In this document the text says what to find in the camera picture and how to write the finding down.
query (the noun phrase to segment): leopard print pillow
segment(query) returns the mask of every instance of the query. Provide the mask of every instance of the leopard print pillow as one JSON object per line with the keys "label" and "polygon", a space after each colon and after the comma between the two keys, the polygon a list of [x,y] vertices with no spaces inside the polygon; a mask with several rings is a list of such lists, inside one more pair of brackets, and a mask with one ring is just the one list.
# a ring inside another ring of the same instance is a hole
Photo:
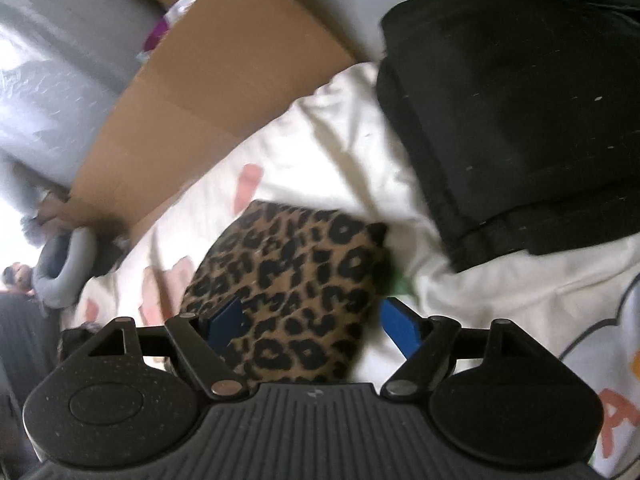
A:
{"label": "leopard print pillow", "polygon": [[254,201],[210,248],[182,309],[242,299],[241,333],[222,357],[250,384],[342,380],[378,299],[385,234],[337,210]]}

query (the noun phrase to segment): metal rivet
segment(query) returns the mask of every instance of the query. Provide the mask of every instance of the metal rivet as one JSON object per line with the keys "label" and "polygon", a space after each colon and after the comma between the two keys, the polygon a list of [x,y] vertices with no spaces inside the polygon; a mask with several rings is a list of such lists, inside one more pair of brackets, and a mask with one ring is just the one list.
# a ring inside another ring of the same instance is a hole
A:
{"label": "metal rivet", "polygon": [[388,383],[385,389],[394,397],[408,397],[418,391],[418,386],[407,379],[398,379]]}
{"label": "metal rivet", "polygon": [[211,391],[220,397],[229,397],[238,394],[242,390],[242,384],[232,379],[216,381],[211,385]]}

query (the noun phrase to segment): cardboard flap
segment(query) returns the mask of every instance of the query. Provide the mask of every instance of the cardboard flap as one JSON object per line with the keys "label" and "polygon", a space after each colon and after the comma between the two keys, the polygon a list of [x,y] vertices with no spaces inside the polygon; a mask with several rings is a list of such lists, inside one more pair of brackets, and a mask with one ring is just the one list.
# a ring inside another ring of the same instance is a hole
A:
{"label": "cardboard flap", "polygon": [[352,63],[294,0],[198,0],[121,97],[71,197],[131,227]]}

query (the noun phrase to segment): pink pattern on sheet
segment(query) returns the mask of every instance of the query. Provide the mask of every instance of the pink pattern on sheet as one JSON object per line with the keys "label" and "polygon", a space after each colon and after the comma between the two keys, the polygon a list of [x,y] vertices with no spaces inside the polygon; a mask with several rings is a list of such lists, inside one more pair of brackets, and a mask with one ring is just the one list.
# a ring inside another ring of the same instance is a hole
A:
{"label": "pink pattern on sheet", "polygon": [[95,300],[89,298],[86,302],[86,310],[84,311],[84,322],[91,321],[94,322],[98,319],[98,314],[100,313],[100,306]]}
{"label": "pink pattern on sheet", "polygon": [[184,291],[195,273],[188,256],[170,270],[147,267],[143,271],[142,305],[138,309],[145,326],[162,325],[180,312]]}
{"label": "pink pattern on sheet", "polygon": [[234,200],[234,215],[239,215],[246,209],[260,186],[264,170],[257,164],[245,164],[238,176],[238,187]]}

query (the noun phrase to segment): black plastic mount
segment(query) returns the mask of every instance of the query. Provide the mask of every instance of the black plastic mount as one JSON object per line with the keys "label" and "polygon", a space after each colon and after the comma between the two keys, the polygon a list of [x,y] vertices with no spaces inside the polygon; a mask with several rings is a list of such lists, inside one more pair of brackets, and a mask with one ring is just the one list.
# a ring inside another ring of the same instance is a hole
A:
{"label": "black plastic mount", "polygon": [[[116,318],[28,399],[47,460],[34,478],[597,478],[585,462],[602,406],[560,361],[508,320],[470,330],[395,306],[423,344],[380,396],[366,384],[250,392],[193,314],[138,329]],[[482,364],[452,375],[470,358]]]}

